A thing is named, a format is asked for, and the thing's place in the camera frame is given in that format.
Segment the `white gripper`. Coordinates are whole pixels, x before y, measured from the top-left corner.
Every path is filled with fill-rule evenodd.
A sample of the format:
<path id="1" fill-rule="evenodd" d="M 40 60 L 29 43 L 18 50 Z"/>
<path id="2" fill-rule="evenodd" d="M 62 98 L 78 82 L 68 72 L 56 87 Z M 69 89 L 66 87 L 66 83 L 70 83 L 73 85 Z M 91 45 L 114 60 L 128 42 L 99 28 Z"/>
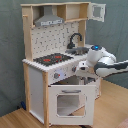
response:
<path id="1" fill-rule="evenodd" d="M 80 62 L 77 65 L 75 75 L 78 77 L 90 77 L 97 79 L 98 76 L 95 74 L 94 69 L 92 67 L 89 67 L 85 62 Z"/>

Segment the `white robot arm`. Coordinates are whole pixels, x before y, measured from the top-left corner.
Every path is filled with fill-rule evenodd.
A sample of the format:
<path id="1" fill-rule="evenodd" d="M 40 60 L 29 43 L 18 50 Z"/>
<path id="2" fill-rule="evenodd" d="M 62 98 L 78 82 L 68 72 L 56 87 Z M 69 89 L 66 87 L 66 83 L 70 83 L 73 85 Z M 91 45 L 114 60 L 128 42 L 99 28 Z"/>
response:
<path id="1" fill-rule="evenodd" d="M 86 60 L 79 62 L 75 75 L 104 78 L 122 72 L 128 72 L 128 60 L 116 62 L 116 57 L 104 47 L 93 45 L 88 50 Z"/>

